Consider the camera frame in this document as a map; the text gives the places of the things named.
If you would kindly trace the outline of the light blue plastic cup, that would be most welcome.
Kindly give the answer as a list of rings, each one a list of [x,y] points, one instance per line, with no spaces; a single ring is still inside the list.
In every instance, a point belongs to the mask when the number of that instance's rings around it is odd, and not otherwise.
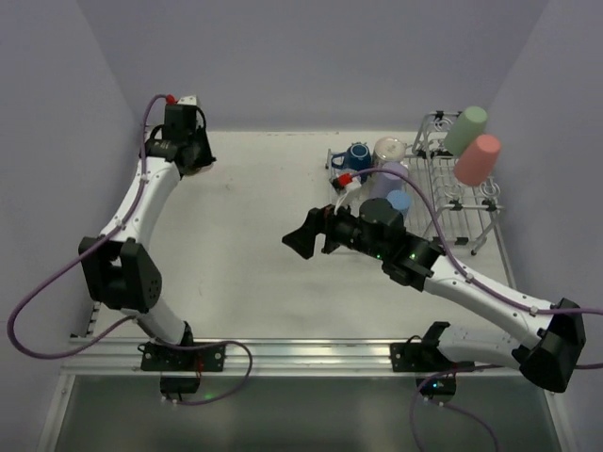
[[[386,200],[391,206],[400,212],[404,219],[408,218],[412,207],[412,197],[402,189],[392,190],[386,195]]]

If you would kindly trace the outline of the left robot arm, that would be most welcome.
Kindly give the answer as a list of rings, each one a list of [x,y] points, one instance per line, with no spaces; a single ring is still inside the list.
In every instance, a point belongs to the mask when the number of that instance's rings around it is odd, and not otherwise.
[[[132,183],[113,219],[78,247],[90,297],[170,346],[192,346],[192,332],[162,297],[163,279],[149,253],[150,241],[180,181],[212,167],[215,160],[196,99],[168,99],[164,121],[142,134]]]

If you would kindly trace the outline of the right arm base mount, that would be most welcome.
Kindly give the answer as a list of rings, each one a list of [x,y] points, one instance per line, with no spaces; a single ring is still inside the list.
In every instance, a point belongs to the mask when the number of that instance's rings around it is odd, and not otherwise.
[[[471,361],[451,361],[437,347],[450,324],[434,322],[423,336],[413,335],[402,342],[389,345],[389,358],[393,372],[436,373],[456,368],[473,367]],[[427,383],[420,393],[437,402],[447,403],[456,394],[456,378],[448,373]]]

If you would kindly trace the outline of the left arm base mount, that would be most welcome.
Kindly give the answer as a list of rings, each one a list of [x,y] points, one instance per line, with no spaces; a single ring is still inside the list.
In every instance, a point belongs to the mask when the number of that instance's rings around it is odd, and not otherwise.
[[[159,391],[164,397],[183,402],[184,396],[197,393],[203,372],[221,372],[224,367],[226,346],[210,343],[193,343],[194,348],[176,350],[153,342],[138,345],[141,353],[140,369],[158,372]]]

